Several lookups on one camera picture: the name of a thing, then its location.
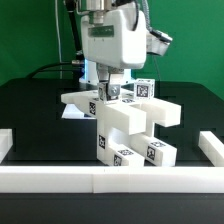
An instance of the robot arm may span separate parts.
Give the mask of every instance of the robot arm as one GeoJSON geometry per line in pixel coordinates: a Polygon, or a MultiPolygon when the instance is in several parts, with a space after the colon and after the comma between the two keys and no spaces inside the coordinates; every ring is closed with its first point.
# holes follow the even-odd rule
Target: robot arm
{"type": "Polygon", "coordinates": [[[163,55],[172,39],[146,29],[137,0],[75,0],[75,6],[83,16],[84,57],[97,65],[99,98],[104,103],[116,102],[124,69],[141,69],[146,53],[163,55]]]}

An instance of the green screen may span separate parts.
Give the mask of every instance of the green screen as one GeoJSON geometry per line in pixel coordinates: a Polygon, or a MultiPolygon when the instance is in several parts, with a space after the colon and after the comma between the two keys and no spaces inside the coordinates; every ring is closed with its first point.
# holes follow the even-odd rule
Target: green screen
{"type": "MultiPolygon", "coordinates": [[[[149,0],[149,5],[152,26],[173,37],[167,54],[156,57],[161,80],[201,83],[224,99],[224,1],[149,0]]],[[[62,0],[58,14],[62,58],[70,61],[75,49],[62,0]]],[[[1,1],[0,84],[58,61],[55,1],[1,1]]],[[[133,76],[158,79],[152,56],[133,76]]]]}

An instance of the green wall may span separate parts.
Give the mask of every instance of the green wall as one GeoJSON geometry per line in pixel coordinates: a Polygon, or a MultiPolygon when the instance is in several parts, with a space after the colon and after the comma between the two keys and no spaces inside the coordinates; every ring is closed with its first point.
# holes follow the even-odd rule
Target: green wall
{"type": "MultiPolygon", "coordinates": [[[[69,20],[62,0],[58,4],[63,60],[71,60],[69,20]]],[[[149,4],[153,27],[174,38],[167,54],[157,57],[161,80],[201,83],[224,99],[224,1],[149,0],[149,4]]],[[[54,0],[1,0],[0,84],[59,61],[54,13],[54,0]]],[[[133,75],[157,79],[152,57],[133,75]]]]}

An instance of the white robot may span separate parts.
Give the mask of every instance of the white robot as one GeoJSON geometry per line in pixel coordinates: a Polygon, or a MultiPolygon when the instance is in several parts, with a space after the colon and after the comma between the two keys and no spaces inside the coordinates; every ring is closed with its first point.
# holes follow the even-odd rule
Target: white robot
{"type": "Polygon", "coordinates": [[[97,158],[110,166],[174,166],[177,149],[154,137],[155,123],[180,123],[181,107],[154,98],[154,80],[137,80],[134,92],[121,88],[124,69],[140,69],[146,53],[163,55],[172,38],[151,28],[136,0],[77,0],[83,53],[96,62],[98,90],[64,94],[97,119],[97,158]]]}

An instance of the cable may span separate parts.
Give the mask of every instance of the cable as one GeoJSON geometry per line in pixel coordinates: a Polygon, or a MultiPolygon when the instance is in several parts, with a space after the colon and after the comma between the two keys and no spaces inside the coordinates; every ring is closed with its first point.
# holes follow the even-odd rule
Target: cable
{"type": "Polygon", "coordinates": [[[57,31],[57,39],[58,39],[58,54],[59,61],[62,62],[62,53],[61,53],[61,36],[60,36],[60,27],[59,27],[59,19],[58,19],[58,0],[55,0],[55,21],[56,21],[56,31],[57,31]]]}
{"type": "Polygon", "coordinates": [[[155,68],[156,68],[156,71],[157,71],[157,75],[158,75],[159,81],[161,81],[161,75],[160,75],[160,71],[159,71],[159,66],[158,66],[158,63],[157,63],[155,55],[152,55],[152,59],[153,59],[153,62],[154,62],[154,65],[155,65],[155,68]]]}
{"type": "Polygon", "coordinates": [[[152,30],[151,22],[150,22],[150,11],[149,11],[149,4],[147,0],[142,0],[142,8],[145,15],[146,21],[146,29],[150,32],[152,30]]]}
{"type": "Polygon", "coordinates": [[[138,26],[138,20],[139,20],[139,6],[138,6],[138,1],[134,0],[135,2],[135,9],[136,9],[136,20],[135,20],[135,24],[133,26],[132,31],[135,31],[137,26],[138,26]]]}
{"type": "Polygon", "coordinates": [[[72,35],[73,35],[73,40],[74,40],[75,49],[76,49],[76,59],[83,60],[84,56],[82,53],[81,41],[79,39],[78,27],[77,27],[76,18],[74,15],[75,7],[77,7],[77,4],[74,4],[74,0],[65,0],[65,6],[66,6],[66,9],[69,15],[69,20],[71,23],[72,35]]]}
{"type": "Polygon", "coordinates": [[[37,73],[42,72],[46,68],[52,68],[52,67],[62,66],[62,65],[72,65],[72,62],[59,62],[59,63],[53,63],[53,64],[44,65],[44,66],[36,69],[35,71],[31,72],[30,74],[28,74],[26,76],[26,78],[27,79],[32,79],[37,73]]]}

